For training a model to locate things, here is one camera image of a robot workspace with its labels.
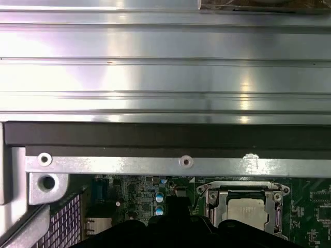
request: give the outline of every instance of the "mesh vent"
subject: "mesh vent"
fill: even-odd
[[[50,220],[50,228],[32,248],[67,248],[81,241],[80,195]]]

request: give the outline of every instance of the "silver metal plate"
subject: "silver metal plate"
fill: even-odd
[[[196,0],[4,0],[0,120],[329,124],[330,27]]]
[[[26,157],[26,171],[34,173],[330,177],[330,160],[192,158],[193,166],[180,166],[180,158],[52,157],[41,166],[38,157]]]

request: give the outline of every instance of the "screw hole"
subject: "screw hole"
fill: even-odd
[[[48,158],[47,158],[47,157],[45,157],[45,156],[42,156],[42,157],[41,157],[41,161],[42,161],[43,163],[47,163],[47,161],[48,161]]]
[[[53,177],[46,176],[42,177],[39,179],[39,187],[46,190],[50,191],[55,187],[55,180]]]

